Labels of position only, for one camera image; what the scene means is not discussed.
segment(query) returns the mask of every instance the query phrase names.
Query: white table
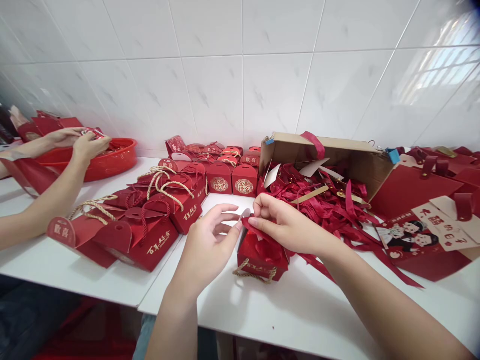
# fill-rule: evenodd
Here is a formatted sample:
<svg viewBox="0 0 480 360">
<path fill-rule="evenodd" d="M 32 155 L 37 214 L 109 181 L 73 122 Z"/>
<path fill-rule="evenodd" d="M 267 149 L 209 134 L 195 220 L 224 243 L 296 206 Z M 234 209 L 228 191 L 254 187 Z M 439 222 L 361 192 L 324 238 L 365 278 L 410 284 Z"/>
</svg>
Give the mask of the white table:
<svg viewBox="0 0 480 360">
<path fill-rule="evenodd" d="M 121 175 L 85 183 L 75 206 L 125 189 L 158 162 L 158 159 L 139 158 L 133 169 Z M 0 217 L 17 214 L 32 202 L 13 178 L 0 181 Z M 155 271 L 149 273 L 120 261 L 104 269 L 44 235 L 0 252 L 0 274 L 138 307 L 179 242 L 180 238 Z"/>
<path fill-rule="evenodd" d="M 253 199 L 211 194 L 202 205 L 240 206 L 241 214 Z M 184 236 L 161 274 L 143 299 L 139 311 L 156 315 L 185 246 Z M 480 261 L 437 283 L 409 274 L 425 290 L 405 285 L 372 253 L 361 253 L 375 270 L 440 321 L 471 351 L 480 334 Z M 237 251 L 225 270 L 198 298 L 198 324 L 202 327 L 274 344 L 326 358 L 384 359 L 342 291 L 296 256 L 280 282 L 264 285 L 252 278 L 232 275 Z"/>
</svg>

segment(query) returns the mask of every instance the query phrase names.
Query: open cardboard box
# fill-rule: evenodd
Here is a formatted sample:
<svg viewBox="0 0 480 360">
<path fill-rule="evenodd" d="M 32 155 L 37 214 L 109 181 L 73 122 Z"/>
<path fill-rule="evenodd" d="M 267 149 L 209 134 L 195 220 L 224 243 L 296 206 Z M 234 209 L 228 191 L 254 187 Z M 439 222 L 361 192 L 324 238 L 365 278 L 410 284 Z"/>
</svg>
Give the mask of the open cardboard box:
<svg viewBox="0 0 480 360">
<path fill-rule="evenodd" d="M 370 202 L 394 168 L 394 164 L 384 152 L 367 142 L 318 137 L 325 147 L 325 158 L 329 160 L 323 166 L 333 166 L 342 160 L 348 160 L 347 176 L 366 185 L 367 201 Z M 261 143 L 260 176 L 269 170 L 271 161 L 281 164 L 295 164 L 301 170 L 317 159 L 317 149 L 305 138 L 296 134 L 274 132 Z"/>
</svg>

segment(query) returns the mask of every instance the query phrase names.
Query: red basket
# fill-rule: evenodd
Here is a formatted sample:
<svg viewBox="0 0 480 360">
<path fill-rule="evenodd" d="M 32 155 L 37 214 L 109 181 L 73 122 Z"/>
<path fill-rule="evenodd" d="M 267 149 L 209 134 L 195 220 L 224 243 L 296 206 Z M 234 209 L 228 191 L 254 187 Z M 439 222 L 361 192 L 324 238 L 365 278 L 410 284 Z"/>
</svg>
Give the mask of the red basket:
<svg viewBox="0 0 480 360">
<path fill-rule="evenodd" d="M 85 174 L 85 182 L 110 178 L 126 172 L 137 164 L 135 146 L 137 142 L 129 138 L 114 138 L 116 144 L 126 146 L 122 150 L 112 152 L 92 159 Z M 63 173 L 72 158 L 72 147 L 58 148 L 47 152 L 36 160 L 44 167 L 51 168 L 56 173 Z"/>
</svg>

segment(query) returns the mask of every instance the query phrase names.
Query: white tile wall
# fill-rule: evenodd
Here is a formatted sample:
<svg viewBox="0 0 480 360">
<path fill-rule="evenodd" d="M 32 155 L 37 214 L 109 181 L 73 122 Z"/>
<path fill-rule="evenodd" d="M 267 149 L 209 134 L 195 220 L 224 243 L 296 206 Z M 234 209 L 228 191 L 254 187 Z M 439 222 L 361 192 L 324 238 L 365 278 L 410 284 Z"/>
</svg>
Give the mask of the white tile wall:
<svg viewBox="0 0 480 360">
<path fill-rule="evenodd" d="M 273 131 L 480 150 L 479 30 L 457 0 L 2 0 L 0 102 L 147 156 Z"/>
</svg>

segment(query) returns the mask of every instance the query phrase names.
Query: hand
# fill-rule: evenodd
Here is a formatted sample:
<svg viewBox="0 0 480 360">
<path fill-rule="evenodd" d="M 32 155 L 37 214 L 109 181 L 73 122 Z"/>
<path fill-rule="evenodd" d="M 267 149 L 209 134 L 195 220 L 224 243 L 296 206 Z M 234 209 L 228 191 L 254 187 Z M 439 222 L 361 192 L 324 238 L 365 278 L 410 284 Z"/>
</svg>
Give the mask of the hand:
<svg viewBox="0 0 480 360">
<path fill-rule="evenodd" d="M 227 265 L 239 239 L 242 223 L 228 226 L 223 222 L 238 221 L 240 215 L 226 213 L 238 208 L 231 204 L 216 205 L 191 226 L 171 282 L 181 289 L 184 296 L 196 299 Z"/>
<path fill-rule="evenodd" d="M 75 142 L 73 145 L 73 159 L 89 162 L 109 148 L 109 144 L 112 141 L 111 137 L 106 136 L 102 139 L 94 140 L 95 136 L 93 132 L 87 132 Z"/>
<path fill-rule="evenodd" d="M 84 127 L 67 127 L 51 132 L 43 137 L 54 148 L 69 148 L 82 136 Z"/>
<path fill-rule="evenodd" d="M 342 244 L 293 206 L 266 193 L 255 199 L 253 210 L 255 217 L 248 222 L 295 253 L 322 257 L 332 245 Z"/>
</svg>

